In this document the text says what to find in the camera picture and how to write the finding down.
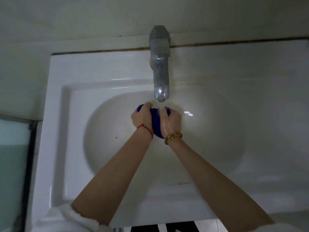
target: faucet handle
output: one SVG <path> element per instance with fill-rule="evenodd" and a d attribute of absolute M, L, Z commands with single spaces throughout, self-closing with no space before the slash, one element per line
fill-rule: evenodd
<path fill-rule="evenodd" d="M 149 46 L 152 53 L 158 57 L 169 57 L 171 56 L 170 44 L 171 36 L 165 26 L 154 26 L 149 35 Z"/>

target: white sleeve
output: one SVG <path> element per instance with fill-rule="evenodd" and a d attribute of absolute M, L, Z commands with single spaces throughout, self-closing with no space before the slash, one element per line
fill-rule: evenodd
<path fill-rule="evenodd" d="M 297 229 L 294 226 L 291 226 L 289 224 L 272 224 L 267 226 L 261 226 L 257 228 L 256 230 L 253 230 L 253 232 L 303 232 L 300 229 Z"/>
<path fill-rule="evenodd" d="M 110 232 L 107 226 L 99 226 L 93 219 L 84 218 L 75 212 L 71 205 L 63 204 L 53 207 L 46 217 L 41 218 L 31 232 Z"/>

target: person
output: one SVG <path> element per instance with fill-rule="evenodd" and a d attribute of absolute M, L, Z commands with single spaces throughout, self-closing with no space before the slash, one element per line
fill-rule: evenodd
<path fill-rule="evenodd" d="M 131 118 L 137 129 L 129 140 L 71 205 L 51 208 L 47 216 L 35 224 L 33 232 L 109 230 L 108 226 L 153 138 L 151 107 L 151 103 L 145 103 L 139 112 L 134 111 Z M 181 115 L 177 111 L 171 109 L 168 116 L 166 109 L 162 109 L 159 114 L 162 136 L 229 232 L 299 231 L 287 224 L 275 224 L 249 195 L 192 150 L 180 137 Z"/>

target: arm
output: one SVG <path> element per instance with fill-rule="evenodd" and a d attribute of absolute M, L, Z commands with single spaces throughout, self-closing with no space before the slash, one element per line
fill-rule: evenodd
<path fill-rule="evenodd" d="M 131 118 L 136 127 L 144 124 L 152 131 L 151 107 L 151 103 L 145 103 L 139 112 L 135 110 Z M 71 205 L 72 208 L 83 217 L 95 219 L 99 224 L 108 226 L 151 140 L 149 130 L 144 127 L 138 128 L 77 196 Z"/>
<path fill-rule="evenodd" d="M 181 115 L 171 109 L 160 110 L 163 137 L 181 131 Z M 184 165 L 203 199 L 229 232 L 251 231 L 273 224 L 267 213 L 235 183 L 192 150 L 181 138 L 168 140 L 168 145 Z"/>

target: gold bracelet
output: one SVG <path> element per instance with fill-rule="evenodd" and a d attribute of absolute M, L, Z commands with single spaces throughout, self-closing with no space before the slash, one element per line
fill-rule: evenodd
<path fill-rule="evenodd" d="M 182 138 L 182 133 L 181 132 L 175 132 L 175 133 L 173 133 L 173 134 L 171 134 L 171 135 L 168 135 L 166 138 L 165 138 L 165 140 L 164 140 L 164 143 L 166 144 L 166 145 L 168 145 L 168 139 L 169 138 L 171 138 L 171 139 L 173 139 L 173 138 Z"/>

